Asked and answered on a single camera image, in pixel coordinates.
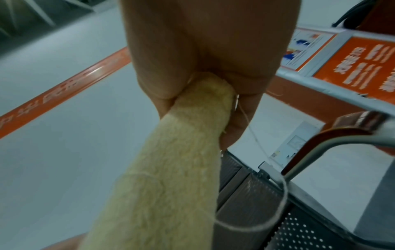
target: fuzzy yellow fabric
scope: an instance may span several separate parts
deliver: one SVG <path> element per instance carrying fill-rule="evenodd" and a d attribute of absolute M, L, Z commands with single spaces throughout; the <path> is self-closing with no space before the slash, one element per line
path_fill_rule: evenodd
<path fill-rule="evenodd" d="M 200 73 L 117 181 L 79 250 L 211 249 L 233 88 Z"/>

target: ceiling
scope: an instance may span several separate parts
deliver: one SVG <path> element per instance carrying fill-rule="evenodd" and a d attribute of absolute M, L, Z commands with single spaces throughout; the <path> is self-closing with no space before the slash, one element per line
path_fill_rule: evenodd
<path fill-rule="evenodd" d="M 114 5 L 114 0 L 0 0 L 0 48 Z"/>

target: orange banner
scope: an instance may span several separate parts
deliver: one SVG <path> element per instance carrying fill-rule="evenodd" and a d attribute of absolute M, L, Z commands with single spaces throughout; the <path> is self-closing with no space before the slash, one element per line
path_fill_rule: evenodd
<path fill-rule="evenodd" d="M 123 48 L 41 95 L 34 97 L 27 103 L 0 116 L 0 139 L 89 88 L 128 63 L 130 63 L 129 52 L 127 48 Z"/>
<path fill-rule="evenodd" d="M 352 37 L 314 77 L 395 104 L 395 42 Z"/>

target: poster with orange border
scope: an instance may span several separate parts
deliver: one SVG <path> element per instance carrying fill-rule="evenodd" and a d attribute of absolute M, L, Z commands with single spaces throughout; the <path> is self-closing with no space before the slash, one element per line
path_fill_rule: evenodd
<path fill-rule="evenodd" d="M 281 59 L 281 66 L 299 71 L 335 36 L 334 33 L 317 30 L 295 29 L 287 51 Z"/>
<path fill-rule="evenodd" d="M 314 77 L 395 104 L 395 42 L 352 37 Z"/>

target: electrical outlet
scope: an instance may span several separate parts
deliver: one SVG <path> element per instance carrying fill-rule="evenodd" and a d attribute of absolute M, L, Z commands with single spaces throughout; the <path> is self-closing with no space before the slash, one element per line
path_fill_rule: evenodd
<path fill-rule="evenodd" d="M 306 121 L 302 122 L 270 158 L 279 164 L 282 169 L 285 168 L 303 145 L 320 130 L 320 128 Z"/>

